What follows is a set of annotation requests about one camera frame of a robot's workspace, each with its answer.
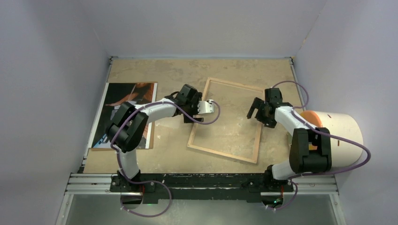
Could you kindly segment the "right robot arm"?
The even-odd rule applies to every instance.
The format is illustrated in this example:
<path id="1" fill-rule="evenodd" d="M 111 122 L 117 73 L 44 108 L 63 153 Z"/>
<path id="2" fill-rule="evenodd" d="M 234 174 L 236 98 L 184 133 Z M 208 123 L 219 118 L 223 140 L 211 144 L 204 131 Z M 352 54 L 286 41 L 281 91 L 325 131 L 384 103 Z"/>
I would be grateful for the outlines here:
<path id="1" fill-rule="evenodd" d="M 283 101 L 279 88 L 265 90 L 265 99 L 254 98 L 247 118 L 254 117 L 267 128 L 281 124 L 291 135 L 288 160 L 271 165 L 263 184 L 270 191 L 281 186 L 282 180 L 304 173 L 324 173 L 332 168 L 329 130 L 316 127 L 296 114 L 292 104 Z"/>

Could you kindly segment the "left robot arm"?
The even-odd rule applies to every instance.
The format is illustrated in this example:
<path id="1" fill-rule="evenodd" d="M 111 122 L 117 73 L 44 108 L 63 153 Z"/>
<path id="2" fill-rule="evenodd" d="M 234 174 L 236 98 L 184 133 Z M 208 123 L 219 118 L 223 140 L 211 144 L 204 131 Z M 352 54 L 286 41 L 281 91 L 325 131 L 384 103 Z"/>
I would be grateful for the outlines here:
<path id="1" fill-rule="evenodd" d="M 173 92 L 161 100 L 133 105 L 123 103 L 106 128 L 110 147 L 116 151 L 119 173 L 124 177 L 122 186 L 129 192 L 136 191 L 140 185 L 137 175 L 140 172 L 137 163 L 137 147 L 143 137 L 146 126 L 157 120 L 184 116 L 185 123 L 192 123 L 194 115 L 199 114 L 202 93 L 185 84 L 180 91 Z"/>

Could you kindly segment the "wooden picture frame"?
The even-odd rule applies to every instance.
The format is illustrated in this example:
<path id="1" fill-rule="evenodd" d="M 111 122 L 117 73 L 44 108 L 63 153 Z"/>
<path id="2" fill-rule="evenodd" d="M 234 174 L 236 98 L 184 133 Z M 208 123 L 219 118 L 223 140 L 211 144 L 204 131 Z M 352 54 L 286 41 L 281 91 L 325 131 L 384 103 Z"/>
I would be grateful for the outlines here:
<path id="1" fill-rule="evenodd" d="M 264 89 L 218 78 L 207 79 L 203 98 L 219 105 L 211 125 L 194 124 L 187 146 L 233 160 L 256 164 L 262 124 L 248 119 L 253 99 L 262 97 Z"/>

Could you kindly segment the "aluminium rail frame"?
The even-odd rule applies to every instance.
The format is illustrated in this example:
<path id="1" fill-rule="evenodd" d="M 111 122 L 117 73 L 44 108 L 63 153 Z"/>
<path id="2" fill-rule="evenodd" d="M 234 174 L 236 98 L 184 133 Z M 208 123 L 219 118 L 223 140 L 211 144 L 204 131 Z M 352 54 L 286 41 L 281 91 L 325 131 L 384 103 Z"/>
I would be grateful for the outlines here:
<path id="1" fill-rule="evenodd" d="M 56 224 L 66 224 L 74 195 L 111 195 L 110 186 L 113 176 L 113 174 L 109 173 L 72 173 L 67 182 L 66 191 L 64 193 Z M 340 206 L 337 182 L 333 175 L 298 177 L 294 178 L 293 182 L 298 185 L 298 195 L 329 196 L 336 223 L 338 225 L 346 224 L 343 210 Z"/>

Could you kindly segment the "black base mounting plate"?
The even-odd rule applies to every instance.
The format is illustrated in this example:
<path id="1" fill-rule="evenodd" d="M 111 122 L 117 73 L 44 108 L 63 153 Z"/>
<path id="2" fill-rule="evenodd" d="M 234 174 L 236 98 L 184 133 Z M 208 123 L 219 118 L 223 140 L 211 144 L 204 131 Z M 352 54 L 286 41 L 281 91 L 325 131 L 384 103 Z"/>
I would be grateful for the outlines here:
<path id="1" fill-rule="evenodd" d="M 275 180 L 263 173 L 139 173 L 132 182 L 121 174 L 111 179 L 110 191 L 143 195 L 144 204 L 160 199 L 243 200 L 248 203 L 272 203 L 294 187 L 287 180 Z"/>

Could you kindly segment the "glossy photo print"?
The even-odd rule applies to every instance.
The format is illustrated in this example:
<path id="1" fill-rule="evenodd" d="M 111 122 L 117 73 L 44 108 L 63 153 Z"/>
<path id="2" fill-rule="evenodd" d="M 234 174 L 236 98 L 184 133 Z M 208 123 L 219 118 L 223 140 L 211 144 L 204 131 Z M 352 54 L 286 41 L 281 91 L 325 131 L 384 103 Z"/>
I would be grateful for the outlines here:
<path id="1" fill-rule="evenodd" d="M 101 97 L 99 109 L 95 117 L 92 132 L 90 134 L 88 148 L 94 150 L 108 150 L 114 135 L 123 126 L 123 131 L 117 140 L 128 138 L 127 130 L 140 131 L 141 136 L 135 135 L 138 149 L 150 149 L 153 147 L 153 124 L 149 119 L 137 114 L 138 122 L 126 119 L 139 107 L 156 100 L 157 82 L 138 83 L 107 83 Z"/>

